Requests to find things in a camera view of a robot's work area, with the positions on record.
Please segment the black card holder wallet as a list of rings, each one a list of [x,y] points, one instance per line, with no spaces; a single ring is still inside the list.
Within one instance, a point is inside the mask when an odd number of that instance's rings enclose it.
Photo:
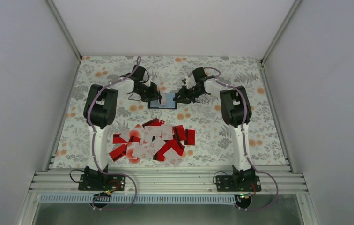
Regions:
[[[159,100],[153,100],[148,103],[148,108],[149,109],[171,109],[175,110],[177,109],[177,102],[174,100],[174,97],[176,96],[175,93],[173,92],[160,92],[161,94],[161,99]]]

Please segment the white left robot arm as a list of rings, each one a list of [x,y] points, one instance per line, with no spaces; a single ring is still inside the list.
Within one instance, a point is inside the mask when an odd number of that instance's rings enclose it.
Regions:
[[[107,84],[93,84],[89,89],[84,118],[93,130],[91,144],[92,159],[88,163],[89,169],[97,170],[90,178],[90,184],[98,190],[108,186],[109,175],[106,145],[109,127],[116,117],[119,93],[133,93],[140,96],[142,102],[164,100],[150,77],[145,81],[144,75],[149,72],[136,64],[132,72],[122,75],[117,80]]]

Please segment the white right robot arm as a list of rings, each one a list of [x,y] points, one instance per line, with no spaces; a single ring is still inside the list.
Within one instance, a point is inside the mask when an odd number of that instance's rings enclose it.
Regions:
[[[245,190],[256,177],[250,161],[248,130],[252,112],[245,87],[226,84],[218,75],[207,76],[204,67],[193,70],[182,83],[173,98],[177,103],[195,103],[206,94],[219,97],[222,119],[229,127],[234,150],[232,185],[238,191]]]

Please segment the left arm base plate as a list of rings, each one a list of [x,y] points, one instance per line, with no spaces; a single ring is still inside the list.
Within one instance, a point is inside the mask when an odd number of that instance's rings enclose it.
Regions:
[[[125,176],[104,175],[90,177],[82,175],[80,177],[78,190],[80,191],[123,191],[125,188]]]

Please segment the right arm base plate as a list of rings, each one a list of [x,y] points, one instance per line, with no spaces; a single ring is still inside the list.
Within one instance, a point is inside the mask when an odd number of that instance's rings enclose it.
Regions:
[[[217,175],[214,180],[218,192],[261,192],[261,182],[258,176],[236,181],[232,175]]]

